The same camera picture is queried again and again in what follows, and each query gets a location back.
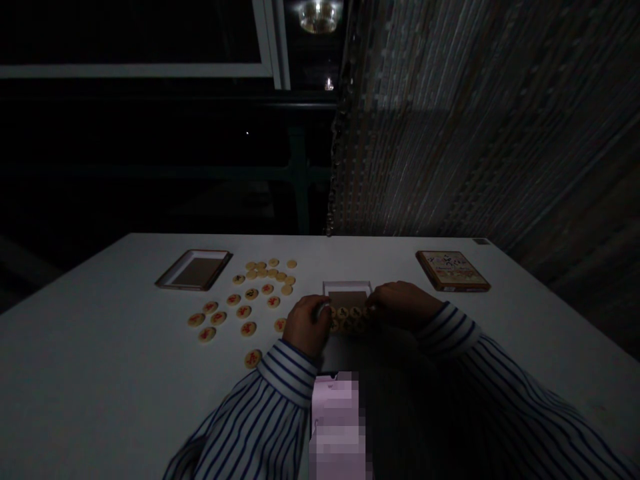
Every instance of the round game piece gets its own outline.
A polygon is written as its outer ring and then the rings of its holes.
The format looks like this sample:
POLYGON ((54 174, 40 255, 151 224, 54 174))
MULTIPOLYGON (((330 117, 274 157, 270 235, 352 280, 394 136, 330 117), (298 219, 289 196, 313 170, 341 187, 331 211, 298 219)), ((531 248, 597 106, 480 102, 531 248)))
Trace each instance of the round game piece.
POLYGON ((237 305, 238 303, 240 303, 240 300, 240 295, 234 293, 233 295, 227 297, 227 305, 237 305))
POLYGON ((273 328, 276 330, 276 332, 284 331, 286 326, 287 326, 287 319, 278 319, 273 324, 273 328))
POLYGON ((344 333, 351 333, 353 331, 353 320, 344 319, 340 322, 340 330, 344 333))
POLYGON ((235 314, 238 318, 247 318, 251 314, 251 307, 248 305, 243 305, 242 307, 236 310, 235 314))
POLYGON ((211 316, 211 324, 218 326, 222 325, 227 319, 227 312, 216 312, 211 316))
POLYGON ((213 327, 207 327, 205 329, 200 330, 200 333, 198 333, 198 340, 200 340, 200 343, 209 342, 214 337, 215 337, 215 328, 213 327))
POLYGON ((331 333, 336 333, 338 330, 340 330, 340 324, 338 323, 338 320, 331 319, 331 326, 329 328, 329 331, 331 333))
POLYGON ((202 307, 202 313, 205 315, 213 313, 216 310, 218 310, 218 302, 206 302, 205 306, 202 307))
POLYGON ((205 316, 202 313, 194 313, 187 320, 187 325, 190 327, 199 327, 204 322, 205 316))
POLYGON ((278 297, 269 297, 269 300, 267 300, 269 308, 276 308, 278 305, 280 305, 280 298, 278 297))
POLYGON ((245 298, 247 300, 254 300, 258 296, 258 290, 249 289, 245 292, 245 298))
POLYGON ((336 316, 340 320, 344 320, 345 318, 347 318, 349 316, 349 310, 347 310, 344 307, 340 307, 340 308, 338 308, 338 311, 336 312, 336 316))
POLYGON ((242 327, 240 327, 240 334, 243 337, 250 337, 255 333, 255 323, 254 322, 245 322, 242 327))
POLYGON ((356 332, 358 335, 362 335, 365 332, 366 328, 367 326, 364 320, 356 319, 353 321, 353 331, 356 332))
POLYGON ((260 360, 262 360, 262 352, 258 349, 251 350, 245 356, 245 367, 248 369, 255 368, 256 365, 258 365, 258 363, 260 362, 260 360))

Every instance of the striped shirt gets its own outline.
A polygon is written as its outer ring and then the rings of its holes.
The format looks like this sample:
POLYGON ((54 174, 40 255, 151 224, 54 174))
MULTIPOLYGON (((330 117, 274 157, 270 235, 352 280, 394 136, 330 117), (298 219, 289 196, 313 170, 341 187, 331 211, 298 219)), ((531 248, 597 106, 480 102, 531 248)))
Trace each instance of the striped shirt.
MULTIPOLYGON (((638 479, 570 404, 446 302, 415 334, 446 380, 474 477, 638 479)), ((172 458, 165 479, 294 479, 317 369, 278 340, 172 458)))

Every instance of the person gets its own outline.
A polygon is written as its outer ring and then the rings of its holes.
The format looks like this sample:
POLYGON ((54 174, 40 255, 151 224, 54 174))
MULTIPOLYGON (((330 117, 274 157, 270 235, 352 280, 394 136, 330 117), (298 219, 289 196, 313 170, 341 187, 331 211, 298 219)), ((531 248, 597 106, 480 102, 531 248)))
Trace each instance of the person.
MULTIPOLYGON (((320 356, 331 323, 328 297, 310 295, 291 310, 282 339, 204 419, 171 459, 165 479, 295 479, 320 356)), ((469 476, 532 479, 638 479, 570 404, 544 388, 480 326, 413 284, 387 283, 367 306, 372 320, 412 332, 436 362, 459 410, 459 450, 469 476)))

